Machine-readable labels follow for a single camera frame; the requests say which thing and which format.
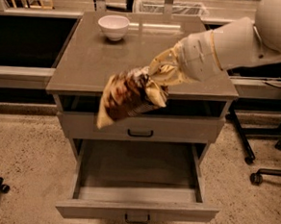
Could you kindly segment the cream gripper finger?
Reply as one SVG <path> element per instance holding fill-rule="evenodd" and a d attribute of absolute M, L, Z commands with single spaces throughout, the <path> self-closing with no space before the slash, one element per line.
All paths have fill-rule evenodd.
<path fill-rule="evenodd" d="M 148 73 L 150 78 L 160 86 L 172 87 L 193 82 L 184 61 L 183 46 L 168 48 L 155 57 L 148 65 Z"/>

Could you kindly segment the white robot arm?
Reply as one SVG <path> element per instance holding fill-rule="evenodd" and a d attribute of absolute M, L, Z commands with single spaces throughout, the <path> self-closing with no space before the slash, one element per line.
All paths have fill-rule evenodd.
<path fill-rule="evenodd" d="M 255 19 L 237 19 L 180 39 L 154 58 L 149 75 L 159 85 L 174 86 L 276 62 L 281 62 L 281 0 L 261 0 Z"/>

